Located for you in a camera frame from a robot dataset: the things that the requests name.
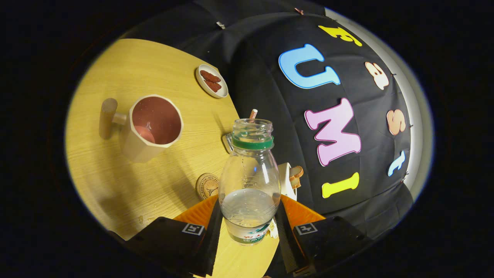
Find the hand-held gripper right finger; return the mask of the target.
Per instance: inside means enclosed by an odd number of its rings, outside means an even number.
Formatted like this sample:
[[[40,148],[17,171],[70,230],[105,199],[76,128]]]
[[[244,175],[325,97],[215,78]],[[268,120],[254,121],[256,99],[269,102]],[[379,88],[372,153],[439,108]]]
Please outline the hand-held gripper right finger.
[[[342,217],[323,217],[282,195],[276,213],[279,245],[290,276],[314,276],[348,261],[372,245]]]

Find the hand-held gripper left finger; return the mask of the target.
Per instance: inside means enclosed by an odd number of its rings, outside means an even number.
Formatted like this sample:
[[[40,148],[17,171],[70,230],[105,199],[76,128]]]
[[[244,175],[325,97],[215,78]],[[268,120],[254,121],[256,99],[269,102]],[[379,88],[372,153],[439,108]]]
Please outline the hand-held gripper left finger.
[[[211,276],[222,218],[214,195],[173,219],[157,217],[127,241],[116,240],[174,275]]]

